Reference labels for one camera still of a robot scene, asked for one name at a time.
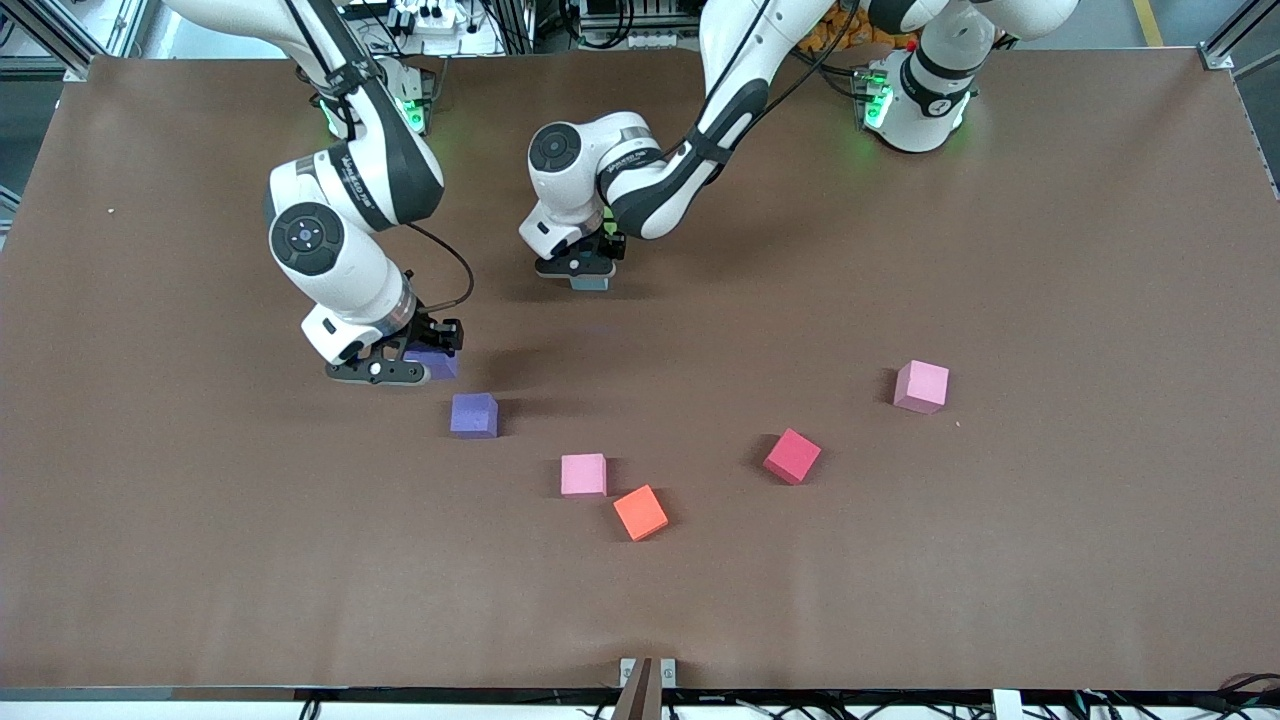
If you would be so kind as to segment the purple foam block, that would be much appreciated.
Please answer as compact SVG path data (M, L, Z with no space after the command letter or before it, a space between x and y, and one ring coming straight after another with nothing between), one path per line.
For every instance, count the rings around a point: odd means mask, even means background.
M449 433L461 439L495 439L499 404L490 393L458 393L451 400Z
M411 348L403 360L420 365L425 372L426 382L453 380L458 377L458 359L440 350Z

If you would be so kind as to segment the red foam block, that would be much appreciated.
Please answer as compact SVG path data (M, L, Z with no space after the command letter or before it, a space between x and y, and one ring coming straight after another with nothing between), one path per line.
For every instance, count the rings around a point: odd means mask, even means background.
M801 484L820 456L820 446L795 429L786 429L765 455L762 465L780 480Z

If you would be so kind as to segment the pink foam block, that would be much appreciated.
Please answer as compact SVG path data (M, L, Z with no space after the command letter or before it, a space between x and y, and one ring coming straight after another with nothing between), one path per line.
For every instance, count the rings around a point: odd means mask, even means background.
M911 360L897 370L892 405L911 413L933 415L947 402L950 369Z
M559 493L566 498L608 495L604 454L568 454L559 460Z

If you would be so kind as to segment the white power strip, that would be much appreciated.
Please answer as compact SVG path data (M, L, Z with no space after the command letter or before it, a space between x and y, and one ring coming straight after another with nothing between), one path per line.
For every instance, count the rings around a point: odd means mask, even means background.
M387 0L380 18L396 46L429 56L485 56L506 53L483 0Z

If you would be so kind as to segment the grey equipment box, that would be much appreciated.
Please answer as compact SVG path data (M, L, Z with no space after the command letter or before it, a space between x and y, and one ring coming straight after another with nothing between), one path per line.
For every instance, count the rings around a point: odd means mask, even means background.
M593 50L666 49L698 41L707 0L566 0L579 44Z

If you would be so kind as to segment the orange foam block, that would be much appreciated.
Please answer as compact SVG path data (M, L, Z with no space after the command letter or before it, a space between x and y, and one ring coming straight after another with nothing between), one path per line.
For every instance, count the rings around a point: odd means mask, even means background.
M612 502L623 533L631 542L641 542L664 530L669 516L653 486L640 486Z

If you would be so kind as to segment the brown table cover mat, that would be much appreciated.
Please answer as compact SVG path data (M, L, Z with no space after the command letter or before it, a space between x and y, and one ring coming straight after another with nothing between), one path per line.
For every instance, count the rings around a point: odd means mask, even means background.
M0 685L1215 689L1280 673L1280 202L1192 50L1001 53L938 152L812 82L607 293L532 272L543 124L691 53L456 61L456 380L329 380L262 188L288 61L68 85L0 252ZM950 369L933 415L892 405ZM495 439L449 433L490 393ZM786 429L820 446L790 486ZM608 495L561 496L604 454ZM669 525L627 539L653 486Z

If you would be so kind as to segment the orange snack bags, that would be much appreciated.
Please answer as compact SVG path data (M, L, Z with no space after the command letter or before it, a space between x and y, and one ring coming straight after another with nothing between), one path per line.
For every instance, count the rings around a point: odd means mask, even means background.
M874 27L863 9L850 12L833 4L809 35L797 42L796 49L812 55L828 46L833 46L836 51L869 44L899 49L913 45L916 38L918 33L892 35Z

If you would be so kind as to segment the aluminium frame profile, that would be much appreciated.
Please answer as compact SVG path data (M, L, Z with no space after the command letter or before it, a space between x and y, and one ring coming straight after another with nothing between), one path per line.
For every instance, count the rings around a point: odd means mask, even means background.
M0 0L0 79L83 81L100 55L138 56L157 0Z
M1280 0L1242 0L1198 46L1207 70L1228 70L1280 201Z

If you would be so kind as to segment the silver table edge bracket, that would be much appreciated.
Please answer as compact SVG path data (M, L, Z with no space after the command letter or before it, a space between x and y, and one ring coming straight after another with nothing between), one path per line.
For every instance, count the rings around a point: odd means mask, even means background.
M669 720L663 693L677 687L676 659L622 659L620 679L611 720Z

